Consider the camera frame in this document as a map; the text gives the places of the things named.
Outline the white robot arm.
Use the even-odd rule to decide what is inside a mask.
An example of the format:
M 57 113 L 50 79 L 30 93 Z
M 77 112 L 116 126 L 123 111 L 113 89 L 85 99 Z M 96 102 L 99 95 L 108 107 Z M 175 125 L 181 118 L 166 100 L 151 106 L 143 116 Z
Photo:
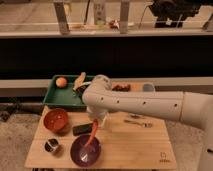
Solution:
M 97 75 L 84 91 L 82 100 L 94 118 L 114 110 L 201 129 L 204 137 L 197 171 L 213 171 L 213 95 L 183 91 L 119 92 L 111 87 L 107 76 Z

